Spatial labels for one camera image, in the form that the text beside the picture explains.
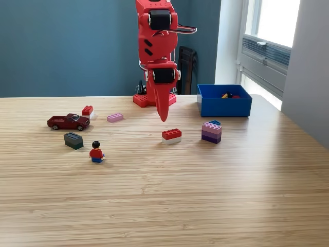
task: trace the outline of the lego minifigure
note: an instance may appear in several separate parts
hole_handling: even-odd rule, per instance
[[[93,142],[92,146],[93,149],[89,153],[89,158],[92,158],[92,162],[101,163],[105,159],[105,155],[99,148],[101,146],[100,142],[96,140]]]

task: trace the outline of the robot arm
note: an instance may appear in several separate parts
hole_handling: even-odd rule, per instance
[[[170,0],[136,0],[136,10],[139,59],[145,71],[148,101],[157,106],[161,120],[165,121],[170,90],[180,79],[180,71],[171,61],[171,52],[177,46],[177,33],[195,33],[196,28],[178,24]]]

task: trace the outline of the white wall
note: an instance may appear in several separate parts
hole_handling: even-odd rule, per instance
[[[235,84],[243,0],[222,0],[215,84]]]
[[[282,112],[329,148],[329,1],[301,0]]]

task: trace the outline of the white lego brick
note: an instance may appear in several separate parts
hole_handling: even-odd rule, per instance
[[[170,139],[170,140],[166,140],[164,138],[162,138],[162,142],[166,145],[170,145],[170,144],[174,144],[174,143],[178,143],[181,141],[181,136],[180,137],[177,137],[177,138],[173,138],[173,139]]]
[[[92,119],[92,117],[94,116],[94,111],[92,111],[92,113],[90,115],[82,115],[82,116]]]

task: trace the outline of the black chair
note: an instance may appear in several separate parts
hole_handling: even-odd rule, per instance
[[[177,94],[191,94],[192,76],[197,75],[197,54],[196,51],[185,47],[179,47],[178,70],[181,71],[181,79],[177,82]]]

